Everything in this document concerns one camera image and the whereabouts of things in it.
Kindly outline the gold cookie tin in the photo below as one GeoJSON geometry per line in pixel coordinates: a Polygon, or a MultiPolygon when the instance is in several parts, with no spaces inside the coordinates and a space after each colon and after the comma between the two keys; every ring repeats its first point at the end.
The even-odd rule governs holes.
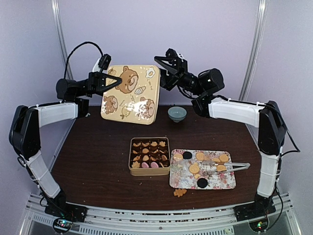
{"type": "Polygon", "coordinates": [[[163,176],[171,169],[170,146],[167,137],[132,138],[128,167],[133,176],[163,176]],[[134,142],[141,142],[140,148],[133,148],[134,142]],[[146,162],[149,168],[142,168],[146,162]]]}

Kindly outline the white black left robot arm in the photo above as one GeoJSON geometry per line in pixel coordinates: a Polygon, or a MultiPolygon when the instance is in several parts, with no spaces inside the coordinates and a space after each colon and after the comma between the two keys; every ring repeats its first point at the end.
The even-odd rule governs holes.
{"type": "Polygon", "coordinates": [[[75,50],[85,45],[93,45],[100,52],[96,70],[86,79],[67,79],[69,60],[66,60],[63,78],[56,83],[57,102],[20,105],[16,108],[9,132],[9,142],[18,155],[18,162],[24,167],[31,180],[41,190],[48,207],[59,216],[66,217],[70,206],[66,194],[53,178],[42,154],[42,128],[67,120],[84,118],[89,112],[88,98],[102,96],[104,92],[121,84],[121,78],[106,73],[111,56],[104,54],[98,44],[83,42],[75,50]]]}

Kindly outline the floral cookie tray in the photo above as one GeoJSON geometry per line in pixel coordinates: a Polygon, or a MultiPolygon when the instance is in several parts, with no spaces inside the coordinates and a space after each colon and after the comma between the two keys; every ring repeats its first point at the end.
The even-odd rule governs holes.
{"type": "Polygon", "coordinates": [[[172,166],[169,185],[172,188],[206,190],[234,189],[236,187],[234,172],[208,174],[200,169],[200,163],[203,161],[227,163],[231,162],[231,156],[227,151],[174,149],[171,152],[172,166]],[[182,154],[183,159],[175,161],[173,159],[175,153],[182,154]],[[198,187],[197,181],[199,178],[205,178],[208,181],[206,188],[198,187]]]}

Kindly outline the pink round cookie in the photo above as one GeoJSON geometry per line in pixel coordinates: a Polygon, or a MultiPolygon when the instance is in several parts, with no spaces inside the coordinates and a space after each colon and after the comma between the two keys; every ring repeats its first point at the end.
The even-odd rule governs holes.
{"type": "Polygon", "coordinates": [[[146,162],[143,162],[143,163],[141,164],[141,167],[142,167],[142,168],[149,168],[149,165],[148,165],[146,162]]]}

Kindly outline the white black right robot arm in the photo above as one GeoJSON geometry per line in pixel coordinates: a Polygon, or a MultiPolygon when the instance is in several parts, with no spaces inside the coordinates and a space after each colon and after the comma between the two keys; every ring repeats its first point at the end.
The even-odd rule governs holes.
{"type": "Polygon", "coordinates": [[[275,101],[251,103],[233,100],[216,93],[224,88],[220,70],[213,68],[195,76],[188,71],[187,61],[173,49],[165,56],[155,56],[162,66],[160,85],[170,91],[178,87],[189,99],[195,113],[205,118],[221,118],[254,126],[258,129],[261,155],[260,180],[254,201],[234,208],[237,221],[251,220],[275,212],[272,195],[277,193],[281,173],[283,145],[290,132],[275,101]]]}

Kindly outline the metal serving tongs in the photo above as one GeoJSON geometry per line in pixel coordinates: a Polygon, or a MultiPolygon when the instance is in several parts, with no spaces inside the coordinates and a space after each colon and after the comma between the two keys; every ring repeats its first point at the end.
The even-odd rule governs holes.
{"type": "Polygon", "coordinates": [[[250,163],[222,163],[215,161],[203,161],[200,163],[200,169],[203,169],[208,174],[221,174],[231,173],[241,170],[247,170],[250,167],[250,163]]]}

